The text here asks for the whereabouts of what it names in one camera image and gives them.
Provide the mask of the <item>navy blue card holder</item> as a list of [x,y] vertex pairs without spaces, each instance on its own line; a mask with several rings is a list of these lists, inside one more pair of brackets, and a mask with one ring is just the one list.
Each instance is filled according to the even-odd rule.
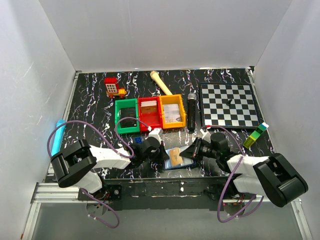
[[187,149],[187,146],[184,147],[175,147],[167,149],[165,152],[169,156],[169,159],[164,161],[165,170],[173,169],[183,169],[183,168],[193,168],[196,166],[196,161],[190,158],[180,156],[184,150]]

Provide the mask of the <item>gold VIP credit card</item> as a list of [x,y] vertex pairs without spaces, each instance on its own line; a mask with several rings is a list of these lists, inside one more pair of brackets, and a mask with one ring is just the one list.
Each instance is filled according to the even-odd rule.
[[183,163],[183,159],[180,156],[180,148],[172,148],[168,151],[168,155],[170,158],[170,163],[172,167],[178,166]]

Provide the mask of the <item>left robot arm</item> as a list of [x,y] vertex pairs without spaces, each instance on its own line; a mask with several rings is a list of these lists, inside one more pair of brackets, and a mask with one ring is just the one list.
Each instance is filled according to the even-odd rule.
[[50,158],[55,177],[60,188],[76,186],[94,194],[103,188],[102,178],[92,172],[93,169],[134,169],[147,160],[153,163],[163,163],[170,157],[166,153],[164,143],[155,137],[148,137],[142,143],[131,145],[133,158],[123,157],[127,154],[124,147],[116,153],[110,148],[90,145],[81,139],[69,145]]

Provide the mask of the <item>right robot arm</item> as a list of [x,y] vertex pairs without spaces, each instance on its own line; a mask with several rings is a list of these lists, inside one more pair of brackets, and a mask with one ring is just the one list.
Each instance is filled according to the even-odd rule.
[[232,184],[239,193],[265,196],[280,208],[309,190],[305,179],[280,153],[260,157],[246,155],[236,167],[242,155],[231,151],[221,132],[211,134],[209,142],[197,137],[179,155],[192,160],[215,159],[222,171],[235,170]]

